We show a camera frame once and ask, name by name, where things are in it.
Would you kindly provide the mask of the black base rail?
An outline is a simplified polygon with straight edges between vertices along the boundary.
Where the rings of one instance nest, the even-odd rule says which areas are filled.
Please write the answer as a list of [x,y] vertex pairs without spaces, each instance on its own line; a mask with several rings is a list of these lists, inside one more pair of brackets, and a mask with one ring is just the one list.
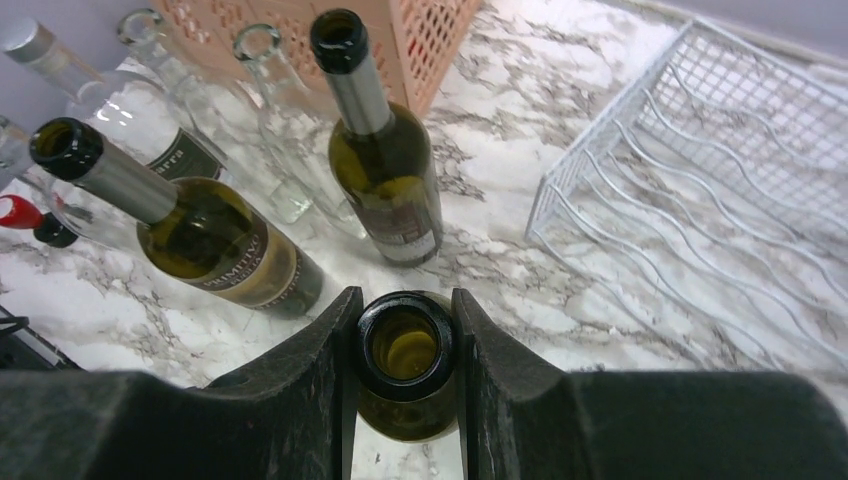
[[29,318],[1,307],[1,369],[82,370],[61,350],[33,331]]

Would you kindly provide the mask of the peach plastic crate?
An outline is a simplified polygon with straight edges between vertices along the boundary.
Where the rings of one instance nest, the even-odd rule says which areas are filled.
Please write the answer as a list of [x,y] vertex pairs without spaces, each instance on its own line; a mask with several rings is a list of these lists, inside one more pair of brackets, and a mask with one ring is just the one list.
[[327,92],[309,45],[314,18],[329,9],[354,11],[366,25],[389,99],[423,117],[451,66],[480,4],[477,1],[154,1],[176,39],[203,66],[241,80],[247,70],[232,53],[237,33],[269,24],[283,37],[290,63],[311,89]]

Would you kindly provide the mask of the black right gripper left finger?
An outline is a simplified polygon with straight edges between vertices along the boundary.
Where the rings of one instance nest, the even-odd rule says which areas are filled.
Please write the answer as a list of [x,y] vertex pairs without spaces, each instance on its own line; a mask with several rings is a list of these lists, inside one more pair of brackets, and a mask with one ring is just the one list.
[[347,479],[359,288],[209,386],[139,371],[6,371],[5,479]]

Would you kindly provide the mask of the clear square glass bottle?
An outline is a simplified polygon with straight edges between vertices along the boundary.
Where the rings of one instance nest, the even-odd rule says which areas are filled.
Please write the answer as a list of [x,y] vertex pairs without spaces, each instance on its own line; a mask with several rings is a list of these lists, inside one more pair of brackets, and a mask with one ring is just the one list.
[[233,55],[252,75],[260,94],[260,132],[271,153],[330,224],[364,238],[366,231],[329,166],[329,135],[338,119],[332,99],[302,82],[279,30],[271,25],[242,29],[233,41]]

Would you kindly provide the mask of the small clear glass bottle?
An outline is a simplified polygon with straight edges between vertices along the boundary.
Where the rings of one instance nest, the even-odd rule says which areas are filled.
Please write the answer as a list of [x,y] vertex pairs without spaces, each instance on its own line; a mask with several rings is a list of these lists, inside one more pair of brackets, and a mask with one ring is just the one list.
[[30,135],[5,116],[1,116],[1,169],[34,189],[43,203],[68,228],[81,234],[84,225],[94,220],[91,211],[67,204],[54,190],[55,179],[41,170],[29,154]]

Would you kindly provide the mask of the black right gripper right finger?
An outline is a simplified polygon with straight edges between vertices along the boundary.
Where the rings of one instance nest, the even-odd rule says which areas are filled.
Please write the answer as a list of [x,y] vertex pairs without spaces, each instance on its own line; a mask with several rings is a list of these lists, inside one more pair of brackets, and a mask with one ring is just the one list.
[[847,429],[809,381],[773,371],[565,372],[465,289],[457,397],[468,479],[843,479]]

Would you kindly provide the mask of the green Primitivo wine bottle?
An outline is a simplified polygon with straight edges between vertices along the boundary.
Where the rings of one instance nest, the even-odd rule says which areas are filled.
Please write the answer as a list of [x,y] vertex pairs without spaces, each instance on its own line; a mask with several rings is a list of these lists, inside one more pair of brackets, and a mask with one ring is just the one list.
[[33,161],[128,214],[149,261],[165,274],[283,319],[319,300],[321,268],[233,188],[204,177],[168,181],[69,117],[31,137]]

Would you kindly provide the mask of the small red-capped bottle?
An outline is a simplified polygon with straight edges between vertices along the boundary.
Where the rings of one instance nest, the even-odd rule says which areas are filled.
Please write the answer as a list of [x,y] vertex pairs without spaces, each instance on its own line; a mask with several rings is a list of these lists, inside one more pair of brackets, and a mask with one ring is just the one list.
[[30,231],[36,240],[54,248],[67,248],[78,240],[52,213],[42,213],[29,200],[14,194],[1,196],[1,226]]

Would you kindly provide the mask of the clear bottle silver cap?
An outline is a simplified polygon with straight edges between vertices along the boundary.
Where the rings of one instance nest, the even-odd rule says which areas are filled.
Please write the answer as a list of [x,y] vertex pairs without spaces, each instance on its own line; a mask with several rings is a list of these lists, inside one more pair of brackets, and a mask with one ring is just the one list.
[[147,78],[95,70],[31,17],[1,22],[1,52],[63,92],[66,115],[163,178],[224,178],[218,158],[183,128],[164,91]]

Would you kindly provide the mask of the green wine bottle silver neck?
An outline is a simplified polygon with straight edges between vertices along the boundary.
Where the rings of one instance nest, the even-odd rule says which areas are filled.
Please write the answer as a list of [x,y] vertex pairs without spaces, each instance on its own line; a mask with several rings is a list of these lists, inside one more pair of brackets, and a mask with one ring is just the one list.
[[356,13],[321,13],[311,25],[310,43],[341,115],[328,145],[335,179],[388,263],[424,263],[443,241],[426,128],[408,108],[387,99],[368,31]]

